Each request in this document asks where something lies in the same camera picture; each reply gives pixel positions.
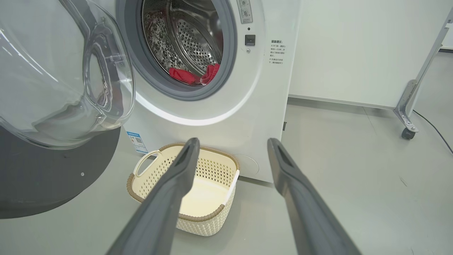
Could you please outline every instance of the metal frame leg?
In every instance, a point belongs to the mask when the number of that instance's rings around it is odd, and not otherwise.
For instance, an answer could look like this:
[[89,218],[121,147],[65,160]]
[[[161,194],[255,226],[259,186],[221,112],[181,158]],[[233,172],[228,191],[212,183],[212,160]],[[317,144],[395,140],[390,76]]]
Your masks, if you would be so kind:
[[436,56],[437,52],[439,51],[440,47],[442,46],[443,39],[447,35],[448,28],[445,27],[447,23],[453,23],[453,8],[451,9],[445,23],[443,24],[442,29],[440,30],[439,35],[437,36],[436,41],[423,64],[422,69],[420,70],[416,79],[411,80],[407,83],[406,89],[401,96],[398,105],[393,110],[393,112],[398,116],[400,121],[406,126],[406,129],[402,133],[402,137],[407,139],[412,139],[419,130],[416,126],[411,122],[409,116],[414,109],[414,103],[417,99],[417,94],[419,90],[419,84],[421,83],[423,77],[426,74],[429,66],[431,65],[434,57]]

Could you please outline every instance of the white basket handle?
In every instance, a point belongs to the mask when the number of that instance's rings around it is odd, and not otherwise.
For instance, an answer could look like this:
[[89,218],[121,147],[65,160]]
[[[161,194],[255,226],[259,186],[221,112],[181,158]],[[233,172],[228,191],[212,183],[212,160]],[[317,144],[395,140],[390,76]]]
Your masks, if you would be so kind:
[[[141,172],[140,174],[137,174],[138,170],[140,169],[141,164],[143,164],[143,162],[144,162],[147,158],[149,158],[151,155],[153,155],[153,154],[157,154],[157,157],[153,160],[153,162],[151,162],[151,164],[149,164],[149,166],[148,166],[145,170],[143,170],[143,172]],[[156,160],[157,160],[160,156],[162,156],[162,153],[160,152],[160,150],[152,151],[152,152],[149,152],[149,153],[145,154],[145,155],[138,161],[137,165],[135,166],[135,168],[134,168],[134,176],[135,176],[135,177],[140,177],[140,176],[142,176],[142,175],[143,175],[143,174],[144,174],[144,173],[145,173],[145,172],[146,172],[146,171],[154,164],[154,162],[156,162]]]

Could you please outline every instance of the stainless steel drum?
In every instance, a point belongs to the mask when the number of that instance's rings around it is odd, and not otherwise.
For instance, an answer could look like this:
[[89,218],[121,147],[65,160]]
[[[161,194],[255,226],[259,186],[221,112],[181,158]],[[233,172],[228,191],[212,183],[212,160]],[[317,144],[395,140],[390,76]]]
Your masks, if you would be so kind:
[[144,0],[142,27],[167,73],[173,67],[203,76],[208,65],[221,63],[223,34],[211,0]]

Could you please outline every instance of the transparent door glass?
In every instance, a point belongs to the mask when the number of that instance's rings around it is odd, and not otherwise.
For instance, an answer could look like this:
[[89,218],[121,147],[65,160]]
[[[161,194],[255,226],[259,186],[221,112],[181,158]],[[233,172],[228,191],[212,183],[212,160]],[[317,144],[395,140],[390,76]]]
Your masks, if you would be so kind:
[[87,0],[0,2],[0,124],[36,145],[78,147],[135,101],[115,20]]

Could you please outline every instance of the label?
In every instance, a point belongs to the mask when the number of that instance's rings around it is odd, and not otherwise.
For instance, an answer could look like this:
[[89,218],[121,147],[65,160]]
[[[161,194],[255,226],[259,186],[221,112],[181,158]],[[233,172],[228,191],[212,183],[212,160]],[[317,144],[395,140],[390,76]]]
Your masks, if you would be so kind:
[[286,45],[284,45],[281,40],[271,40],[270,41],[269,63],[270,64],[283,64],[285,50],[286,50]]
[[250,0],[237,0],[239,7],[239,14],[241,15],[241,23],[252,23],[252,8],[250,7]]
[[132,145],[134,145],[134,148],[137,152],[147,154],[148,150],[145,147],[145,144],[143,143],[141,137],[137,133],[132,133],[132,132],[127,132],[129,135],[130,140],[132,141]]

